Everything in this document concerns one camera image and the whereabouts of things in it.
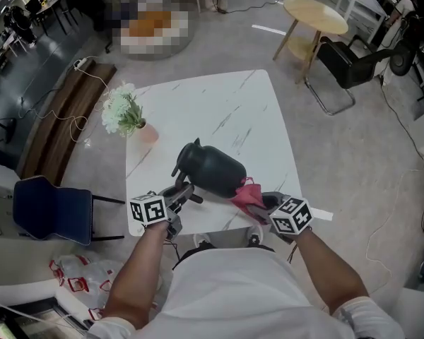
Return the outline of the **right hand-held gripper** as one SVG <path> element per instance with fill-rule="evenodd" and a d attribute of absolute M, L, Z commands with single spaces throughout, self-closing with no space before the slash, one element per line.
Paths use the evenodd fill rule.
<path fill-rule="evenodd" d="M 312 209 L 304 198 L 272 191 L 262 194 L 262 204 L 247 204 L 243 212 L 287 244 L 313 221 Z"/>

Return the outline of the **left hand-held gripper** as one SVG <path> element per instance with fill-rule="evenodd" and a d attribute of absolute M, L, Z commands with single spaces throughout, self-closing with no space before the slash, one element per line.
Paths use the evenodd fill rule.
<path fill-rule="evenodd" d="M 182 230 L 179 212 L 187 202 L 202 204 L 203 199 L 194 194 L 194 185 L 182 183 L 181 188 L 170 186 L 159 194 L 148 192 L 129 199 L 129 233 L 140 237 L 143 231 L 156 223 L 166 221 L 167 239 L 174 239 Z"/>

